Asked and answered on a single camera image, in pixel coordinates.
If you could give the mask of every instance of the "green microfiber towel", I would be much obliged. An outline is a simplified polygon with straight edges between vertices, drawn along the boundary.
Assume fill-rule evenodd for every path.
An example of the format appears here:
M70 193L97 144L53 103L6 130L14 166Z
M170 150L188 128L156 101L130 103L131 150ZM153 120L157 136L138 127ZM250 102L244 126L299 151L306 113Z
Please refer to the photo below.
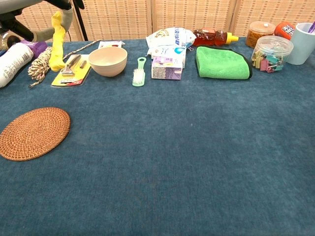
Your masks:
M252 76L252 65L232 50L198 47L196 61L200 77L246 80Z

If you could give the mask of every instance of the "small scrub brush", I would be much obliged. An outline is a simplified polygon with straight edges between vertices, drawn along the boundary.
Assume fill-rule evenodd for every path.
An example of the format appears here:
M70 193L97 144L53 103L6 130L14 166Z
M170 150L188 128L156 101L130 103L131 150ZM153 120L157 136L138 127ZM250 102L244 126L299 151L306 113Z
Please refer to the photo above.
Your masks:
M144 72L143 66L146 60L146 58L138 58L138 68L133 71L132 80L132 85L135 87L144 86L146 73Z

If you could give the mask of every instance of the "yellow cloth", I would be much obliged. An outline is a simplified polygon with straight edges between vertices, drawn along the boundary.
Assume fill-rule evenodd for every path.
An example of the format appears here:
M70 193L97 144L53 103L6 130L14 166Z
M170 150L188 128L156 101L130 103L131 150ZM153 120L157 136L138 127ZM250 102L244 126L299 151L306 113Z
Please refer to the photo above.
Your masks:
M55 29L55 33L53 36L53 49L49 59L49 66L51 70L55 72L58 72L65 67L65 63L63 62L63 39L65 36L65 29L61 25L61 20L61 11L57 11L51 17L51 24Z

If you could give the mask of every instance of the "round coaster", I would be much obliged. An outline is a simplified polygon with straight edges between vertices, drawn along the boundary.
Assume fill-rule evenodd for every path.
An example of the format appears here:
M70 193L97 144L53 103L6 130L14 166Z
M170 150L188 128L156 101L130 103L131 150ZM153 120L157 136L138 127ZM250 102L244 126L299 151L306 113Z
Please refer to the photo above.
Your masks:
M70 116L62 109L44 107L12 121L0 134L0 155L12 161L40 157L64 140Z

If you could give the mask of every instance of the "rope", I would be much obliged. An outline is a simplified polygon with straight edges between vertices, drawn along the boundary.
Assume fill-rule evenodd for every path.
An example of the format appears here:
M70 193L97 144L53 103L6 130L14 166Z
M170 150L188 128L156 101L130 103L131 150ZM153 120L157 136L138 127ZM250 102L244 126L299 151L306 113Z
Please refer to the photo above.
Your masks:
M85 45L84 47L79 48L78 50L68 53L67 55L63 57L63 60L65 60L68 56L75 54L83 49L86 49L99 41L100 40L93 41L92 43L89 43ZM51 51L52 51L52 47L47 47L46 50L42 52L39 55L39 57L31 63L31 66L28 69L28 74L32 80L37 80L37 82L29 85L29 88L33 88L34 86L40 84L45 79L45 75L50 69L49 59L51 56Z

